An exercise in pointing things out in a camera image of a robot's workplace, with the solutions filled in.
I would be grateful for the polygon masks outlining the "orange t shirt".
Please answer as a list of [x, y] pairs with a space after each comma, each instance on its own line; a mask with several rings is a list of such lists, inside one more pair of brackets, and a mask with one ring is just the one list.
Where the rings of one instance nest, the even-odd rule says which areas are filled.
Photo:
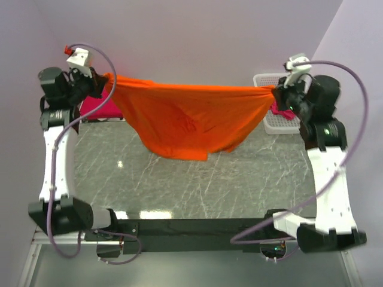
[[260, 124], [274, 102], [272, 87], [161, 84], [106, 74], [106, 91], [151, 152], [205, 161], [231, 152]]

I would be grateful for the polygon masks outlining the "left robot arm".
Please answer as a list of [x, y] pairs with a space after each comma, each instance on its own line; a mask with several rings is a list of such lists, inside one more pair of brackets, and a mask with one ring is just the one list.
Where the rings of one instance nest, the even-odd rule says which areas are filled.
[[44, 180], [39, 199], [28, 206], [29, 217], [46, 235], [110, 227], [110, 209], [96, 209], [75, 196], [74, 150], [80, 127], [80, 103], [101, 98], [107, 77], [93, 68], [45, 68], [38, 74], [44, 92], [39, 123], [45, 142]]

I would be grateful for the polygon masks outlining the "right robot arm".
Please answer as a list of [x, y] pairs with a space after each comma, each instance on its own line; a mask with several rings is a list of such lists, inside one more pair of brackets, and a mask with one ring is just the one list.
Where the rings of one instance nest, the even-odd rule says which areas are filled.
[[341, 93], [339, 81], [326, 76], [298, 79], [287, 86], [281, 77], [273, 89], [278, 109], [290, 110], [300, 121], [300, 135], [312, 166], [316, 193], [316, 216], [306, 219], [275, 212], [273, 226], [297, 240], [304, 253], [344, 251], [367, 242], [357, 228], [349, 203], [346, 170], [341, 161], [347, 155], [345, 126], [334, 117]]

